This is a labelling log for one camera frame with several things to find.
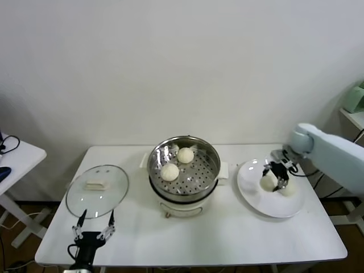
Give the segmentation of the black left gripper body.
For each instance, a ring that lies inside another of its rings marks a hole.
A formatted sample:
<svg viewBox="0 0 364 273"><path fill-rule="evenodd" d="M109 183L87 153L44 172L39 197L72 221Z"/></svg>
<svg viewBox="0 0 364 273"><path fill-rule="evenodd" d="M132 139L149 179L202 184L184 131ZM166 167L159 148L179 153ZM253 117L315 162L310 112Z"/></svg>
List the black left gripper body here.
<svg viewBox="0 0 364 273"><path fill-rule="evenodd" d="M75 239L78 252L75 258L77 263L93 263L96 251L106 244L100 231L84 231L82 238Z"/></svg>

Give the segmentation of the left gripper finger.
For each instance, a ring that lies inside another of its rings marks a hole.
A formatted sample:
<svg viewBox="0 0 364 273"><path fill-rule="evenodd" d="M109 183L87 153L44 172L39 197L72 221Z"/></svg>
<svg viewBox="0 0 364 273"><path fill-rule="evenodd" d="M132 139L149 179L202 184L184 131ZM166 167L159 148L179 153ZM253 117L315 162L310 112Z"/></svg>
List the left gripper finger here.
<svg viewBox="0 0 364 273"><path fill-rule="evenodd" d="M98 235L99 240L108 240L115 232L114 211L111 211L109 222L106 228Z"/></svg>
<svg viewBox="0 0 364 273"><path fill-rule="evenodd" d="M85 221L86 214L87 210L85 209L83 214L78 218L77 224L75 226L72 226L75 241L83 238L82 226Z"/></svg>

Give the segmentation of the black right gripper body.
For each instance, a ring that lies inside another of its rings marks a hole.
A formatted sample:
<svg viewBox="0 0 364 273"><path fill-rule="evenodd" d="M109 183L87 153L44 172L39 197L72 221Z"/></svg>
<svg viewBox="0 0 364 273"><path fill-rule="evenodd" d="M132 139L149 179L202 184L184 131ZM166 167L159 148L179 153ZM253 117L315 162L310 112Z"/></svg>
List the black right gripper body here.
<svg viewBox="0 0 364 273"><path fill-rule="evenodd" d="M270 166L276 178L289 178L287 169L282 163L270 162Z"/></svg>

